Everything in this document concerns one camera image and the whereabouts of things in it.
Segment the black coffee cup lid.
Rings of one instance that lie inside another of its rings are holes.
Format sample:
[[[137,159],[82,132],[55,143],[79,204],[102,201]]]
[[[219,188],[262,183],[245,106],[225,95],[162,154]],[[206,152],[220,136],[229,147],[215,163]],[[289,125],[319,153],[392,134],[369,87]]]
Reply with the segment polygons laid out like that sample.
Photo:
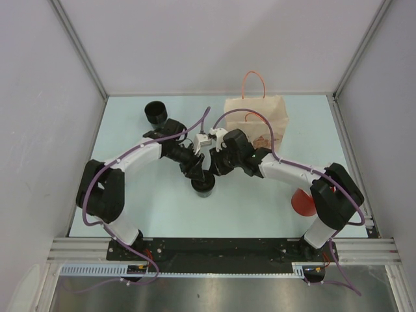
[[[214,186],[215,186],[214,175],[207,170],[204,170],[203,173],[204,173],[204,178],[205,178],[203,181],[198,181],[196,179],[191,180],[192,188],[196,192],[209,192],[214,189]]]

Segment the dark translucent coffee cup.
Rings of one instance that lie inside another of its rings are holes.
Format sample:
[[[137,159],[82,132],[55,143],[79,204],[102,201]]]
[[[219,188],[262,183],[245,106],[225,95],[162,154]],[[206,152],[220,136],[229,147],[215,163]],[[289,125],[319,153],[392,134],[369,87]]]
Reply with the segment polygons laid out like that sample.
[[[201,197],[201,198],[207,198],[209,197],[213,192],[213,189],[203,189],[203,190],[196,190],[195,189],[195,193],[197,194],[197,196]]]

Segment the tall black tumbler cup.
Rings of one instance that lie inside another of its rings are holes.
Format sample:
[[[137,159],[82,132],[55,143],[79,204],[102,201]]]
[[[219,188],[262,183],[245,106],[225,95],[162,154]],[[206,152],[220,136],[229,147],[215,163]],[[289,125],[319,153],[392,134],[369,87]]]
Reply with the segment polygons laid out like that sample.
[[[166,106],[162,101],[151,101],[144,107],[144,113],[152,128],[158,129],[165,125],[168,119]]]

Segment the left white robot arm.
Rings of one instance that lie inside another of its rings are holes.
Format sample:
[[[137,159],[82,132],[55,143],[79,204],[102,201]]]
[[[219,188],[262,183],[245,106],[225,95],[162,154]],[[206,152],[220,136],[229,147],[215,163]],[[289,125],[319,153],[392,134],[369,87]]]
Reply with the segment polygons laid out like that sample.
[[[109,229],[111,236],[122,241],[121,252],[131,260],[144,251],[142,232],[131,223],[125,210],[125,190],[128,182],[139,177],[149,164],[163,157],[177,163],[183,175],[191,181],[206,180],[202,169],[203,156],[192,147],[186,148],[179,137],[187,128],[177,120],[167,119],[155,130],[143,135],[137,146],[113,161],[91,159],[84,167],[76,195],[76,205],[83,210],[83,219],[90,215]]]

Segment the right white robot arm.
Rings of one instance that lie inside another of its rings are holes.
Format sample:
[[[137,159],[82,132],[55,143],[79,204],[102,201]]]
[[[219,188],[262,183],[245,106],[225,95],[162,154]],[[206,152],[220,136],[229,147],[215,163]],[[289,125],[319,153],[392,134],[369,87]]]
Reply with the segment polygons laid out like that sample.
[[[212,174],[224,176],[240,168],[250,177],[281,181],[312,197],[317,218],[303,234],[300,244],[300,254],[308,261],[321,256],[325,243],[348,225],[355,213],[361,212],[364,196],[338,163],[333,162],[320,171],[278,159],[272,149],[255,149],[240,129],[210,129],[209,138],[215,141],[215,147],[209,150]]]

